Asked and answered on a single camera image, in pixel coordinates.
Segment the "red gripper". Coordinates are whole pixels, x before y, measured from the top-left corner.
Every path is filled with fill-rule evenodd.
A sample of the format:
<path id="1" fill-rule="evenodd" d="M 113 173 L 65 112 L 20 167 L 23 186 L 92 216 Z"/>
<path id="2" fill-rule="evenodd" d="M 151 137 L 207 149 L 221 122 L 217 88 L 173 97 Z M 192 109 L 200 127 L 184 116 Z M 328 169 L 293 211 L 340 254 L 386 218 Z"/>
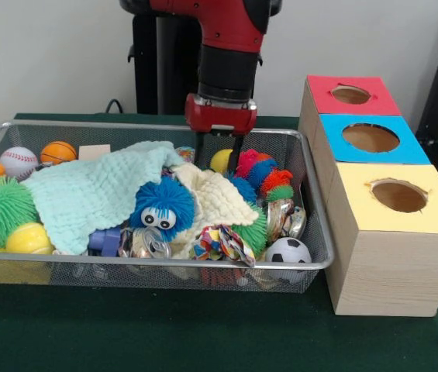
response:
<path id="1" fill-rule="evenodd" d="M 199 169 L 206 168 L 206 133 L 219 130 L 238 135 L 235 137 L 228 160 L 228 172 L 235 174 L 243 146 L 243 135 L 248 134 L 257 121 L 257 104 L 252 99 L 244 103 L 231 103 L 207 99 L 198 94 L 188 94 L 185 101 L 185 119 L 196 132 L 194 165 Z"/>

